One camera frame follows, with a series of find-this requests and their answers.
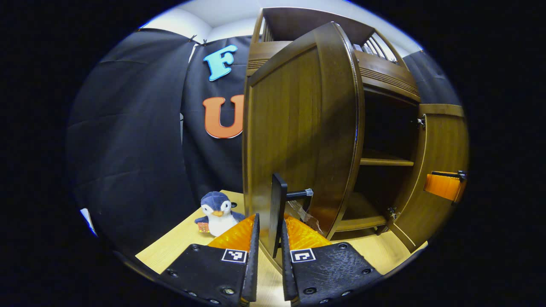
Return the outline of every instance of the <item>letter u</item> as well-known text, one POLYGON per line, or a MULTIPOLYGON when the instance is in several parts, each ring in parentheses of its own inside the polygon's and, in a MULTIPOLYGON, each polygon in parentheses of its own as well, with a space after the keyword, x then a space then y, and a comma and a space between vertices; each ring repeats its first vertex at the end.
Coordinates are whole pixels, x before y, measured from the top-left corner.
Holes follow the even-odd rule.
POLYGON ((234 138, 242 132, 242 113, 244 104, 244 95, 236 95, 231 98, 235 104, 235 120, 233 125, 224 127, 220 124, 220 107, 224 104, 223 97, 212 97, 205 99, 205 130, 207 133, 217 139, 234 138))

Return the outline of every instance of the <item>letter f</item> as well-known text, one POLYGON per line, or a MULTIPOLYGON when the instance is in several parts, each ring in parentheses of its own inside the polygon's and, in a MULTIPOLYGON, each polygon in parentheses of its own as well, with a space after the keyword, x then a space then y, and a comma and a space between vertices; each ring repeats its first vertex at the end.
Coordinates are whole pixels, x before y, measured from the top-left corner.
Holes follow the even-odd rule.
POLYGON ((233 64, 233 55, 231 54, 231 52, 235 52, 236 50, 237 46, 229 45, 214 53, 207 55, 203 59, 203 62, 207 62, 209 64, 209 81, 214 81, 222 76, 229 74, 229 72, 232 71, 230 67, 224 66, 224 63, 233 64))

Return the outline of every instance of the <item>stuffed penguin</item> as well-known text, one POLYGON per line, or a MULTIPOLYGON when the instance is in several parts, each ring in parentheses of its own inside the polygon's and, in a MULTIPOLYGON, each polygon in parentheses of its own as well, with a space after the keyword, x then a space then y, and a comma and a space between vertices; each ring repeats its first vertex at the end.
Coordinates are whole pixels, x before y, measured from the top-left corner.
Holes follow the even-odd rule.
POLYGON ((201 208, 206 215, 195 220, 195 223, 208 223, 209 231, 215 237, 245 219, 243 214, 232 212, 232 203, 221 192, 209 192, 201 199, 201 208))

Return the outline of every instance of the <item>cabinet door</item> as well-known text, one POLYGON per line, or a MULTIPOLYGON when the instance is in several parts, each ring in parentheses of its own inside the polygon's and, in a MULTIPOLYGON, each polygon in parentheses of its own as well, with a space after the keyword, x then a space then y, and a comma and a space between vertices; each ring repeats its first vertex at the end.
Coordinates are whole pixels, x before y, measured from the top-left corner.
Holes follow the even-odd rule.
POLYGON ((269 249, 271 178, 313 189, 308 213, 328 235, 354 186, 364 90, 351 43, 336 23, 291 42, 248 78, 243 124, 246 214, 260 214, 269 249))
MULTIPOLYGON (((422 105, 420 109, 431 108, 422 105)), ((396 220, 391 219, 387 223, 410 252, 418 249, 439 230, 456 208, 452 200, 424 191, 426 175, 433 171, 466 172, 468 167, 468 130, 464 118, 453 115, 453 112, 423 113, 426 129, 420 128, 413 178, 408 180, 412 184, 401 193, 407 202, 397 208, 396 220)))

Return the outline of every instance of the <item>wooden surface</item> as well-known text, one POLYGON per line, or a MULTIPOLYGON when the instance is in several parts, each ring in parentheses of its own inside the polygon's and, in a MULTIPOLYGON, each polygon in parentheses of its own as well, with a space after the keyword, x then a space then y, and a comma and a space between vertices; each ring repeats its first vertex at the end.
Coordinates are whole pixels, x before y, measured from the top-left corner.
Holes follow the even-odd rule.
POLYGON ((411 105, 413 107, 417 106, 416 101, 409 100, 406 97, 399 96, 399 95, 398 96, 391 95, 389 93, 386 93, 385 91, 376 90, 375 88, 367 87, 366 85, 364 85, 364 97, 368 97, 369 95, 377 95, 377 94, 389 97, 391 99, 394 99, 394 100, 398 101, 399 103, 405 103, 405 104, 411 105))
POLYGON ((460 105, 445 103, 427 103, 419 106, 421 114, 445 114, 458 117, 465 117, 465 113, 460 105))
POLYGON ((347 209, 336 232, 353 231, 381 226, 387 219, 380 214, 361 193, 354 192, 349 198, 347 209))
POLYGON ((426 175, 432 171, 467 171, 468 131, 464 118, 427 114, 426 129, 420 129, 418 155, 411 178, 400 193, 396 220, 389 228, 410 251, 428 240, 455 209, 452 201, 424 191, 426 175))
POLYGON ((260 30, 262 29, 262 21, 264 19, 263 9, 260 8, 258 12, 258 17, 256 18, 256 23, 254 24, 254 32, 252 33, 252 38, 250 40, 251 44, 257 43, 260 39, 260 30))
POLYGON ((380 56, 382 56, 383 58, 387 59, 387 54, 385 53, 385 51, 383 50, 383 48, 381 47, 381 45, 379 45, 377 43, 377 41, 375 40, 375 38, 373 38, 373 36, 370 37, 369 41, 373 42, 375 46, 377 46, 379 48, 379 50, 381 51, 381 54, 380 56))
POLYGON ((258 68, 273 57, 273 55, 281 51, 281 49, 288 46, 290 43, 290 41, 280 41, 250 44, 246 75, 251 76, 258 68))
POLYGON ((362 151, 360 165, 413 166, 412 161, 404 160, 386 153, 365 149, 362 151))
POLYGON ((308 212, 324 233, 352 190, 349 178, 358 171, 364 130, 355 63, 343 30, 328 23, 293 41, 247 80, 243 187, 246 214, 260 214, 265 247, 273 173, 289 191, 313 189, 308 212))
POLYGON ((355 55, 365 86, 421 102, 417 83, 409 70, 362 51, 355 50, 355 55))
MULTIPOLYGON (((232 202, 238 204, 234 208, 235 211, 241 212, 245 206, 243 194, 229 191, 222 192, 232 202)), ((182 254, 189 244, 208 244, 212 241, 213 237, 210 234, 199 233, 197 226, 193 222, 194 218, 201 217, 202 215, 203 211, 201 209, 196 210, 194 214, 182 221, 163 237, 138 253, 136 257, 160 274, 182 254)), ((342 241, 353 245, 381 274, 388 273, 411 255, 404 244, 392 232, 387 232, 380 236, 376 236, 373 231, 368 229, 364 231, 341 232, 336 233, 331 242, 339 243, 342 241)), ((427 243, 425 242, 420 248, 424 248, 426 245, 427 243)), ((276 268, 268 260, 261 245, 258 254, 257 301, 252 303, 252 306, 290 306, 290 302, 284 301, 280 267, 276 268)))
MULTIPOLYGON (((221 191, 225 193, 229 200, 237 203, 237 207, 232 211, 245 213, 244 199, 240 193, 221 191)), ((175 226, 171 231, 163 235, 150 246, 136 255, 136 258, 145 265, 161 274, 167 267, 182 254, 190 244, 207 245, 214 236, 210 233, 198 231, 195 219, 203 217, 205 214, 201 208, 197 209, 192 215, 175 226)))
POLYGON ((339 24, 353 44, 363 45, 374 29, 356 20, 306 8, 264 8, 263 14, 275 39, 296 40, 328 22, 339 24))
POLYGON ((264 34, 262 36, 263 42, 272 42, 274 40, 273 33, 271 33, 271 29, 267 23, 267 21, 264 20, 264 34))
POLYGON ((405 70, 409 71, 408 66, 406 65, 406 62, 404 62, 404 59, 400 56, 400 54, 398 54, 398 51, 393 47, 393 45, 379 31, 375 30, 375 32, 385 42, 385 44, 390 49, 390 51, 393 52, 394 57, 396 57, 396 60, 398 61, 398 64, 400 64, 400 66, 404 68, 405 70))

